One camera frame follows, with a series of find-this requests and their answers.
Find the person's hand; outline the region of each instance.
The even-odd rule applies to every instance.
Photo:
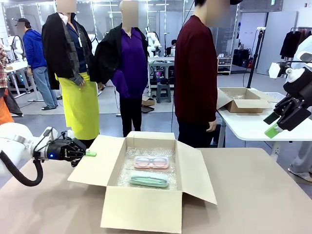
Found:
[[[84,80],[80,83],[80,87],[83,87],[83,86],[85,86],[86,85],[86,83],[84,82]]]
[[[28,73],[29,75],[33,75],[33,72],[32,72],[32,70],[31,70],[30,67],[27,69],[27,73]]]
[[[216,120],[209,122],[209,129],[206,130],[207,133],[213,132],[216,128]]]
[[[98,89],[99,89],[100,91],[102,91],[102,90],[104,89],[104,85],[103,85],[102,82],[98,83],[97,86],[98,86]]]

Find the stool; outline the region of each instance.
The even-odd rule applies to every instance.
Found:
[[[161,84],[157,83],[157,103],[160,103],[162,100],[168,100],[171,102],[171,93],[170,93],[170,85],[169,84]]]

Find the maroon sweater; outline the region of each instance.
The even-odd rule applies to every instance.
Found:
[[[175,115],[179,121],[215,120],[217,56],[212,33],[197,16],[191,16],[175,48]]]

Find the table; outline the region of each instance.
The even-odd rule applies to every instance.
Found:
[[[151,66],[160,66],[165,67],[165,76],[169,78],[169,67],[175,65],[175,57],[156,57],[148,58],[148,96],[152,96],[152,88],[157,88],[157,85],[151,85],[150,79],[150,67]]]
[[[203,149],[218,205],[183,195],[183,234],[312,233],[312,201],[262,149]],[[4,234],[155,234],[100,228],[105,188],[67,181],[70,163],[47,161],[40,185],[0,189]],[[35,178],[28,162],[21,170]]]
[[[225,129],[228,126],[234,135],[245,141],[269,141],[273,144],[271,156],[277,160],[283,141],[312,141],[312,120],[306,119],[291,132],[283,131],[274,138],[265,135],[265,131],[271,125],[263,120],[268,117],[276,104],[272,103],[272,109],[265,109],[260,114],[230,113],[225,108],[218,110],[222,118],[218,147],[223,147]]]
[[[39,99],[39,95],[38,95],[38,92],[37,92],[37,89],[36,89],[34,78],[31,75],[29,75],[29,79],[30,79],[30,82],[31,82],[32,85],[31,86],[28,85],[27,78],[26,78],[25,73],[24,73],[24,69],[27,68],[27,66],[28,66],[27,61],[16,61],[16,62],[7,64],[7,66],[10,66],[10,67],[13,68],[12,70],[5,70],[5,72],[9,74],[10,78],[12,79],[12,81],[14,83],[15,91],[18,94],[17,96],[15,96],[15,98],[19,98],[19,97],[25,95],[25,93],[21,94],[20,90],[18,88],[16,79],[15,79],[15,75],[14,75],[14,73],[17,73],[17,74],[20,74],[22,76],[23,80],[24,80],[26,93],[29,94],[30,90],[33,89],[35,94],[36,94],[36,97],[37,97],[36,100],[28,100],[28,101],[43,101],[43,100]]]

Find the black jacket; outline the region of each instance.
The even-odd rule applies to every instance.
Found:
[[[92,51],[92,43],[86,30],[77,21],[75,23],[81,27],[88,40],[90,51]],[[54,74],[62,78],[72,78],[74,76],[72,65],[66,53],[68,45],[62,24],[59,14],[54,13],[48,16],[42,27],[43,54],[47,61],[51,89],[59,89],[59,82],[55,79]],[[93,66],[89,66],[88,69],[91,77],[94,75]]]
[[[121,27],[122,24],[113,28],[105,36],[105,38],[97,45],[95,53],[95,74],[96,76],[90,77],[90,81],[102,82],[106,84],[115,74],[115,71],[120,67],[121,57]],[[145,35],[139,30],[142,37],[143,50],[147,61],[147,46],[148,42]]]

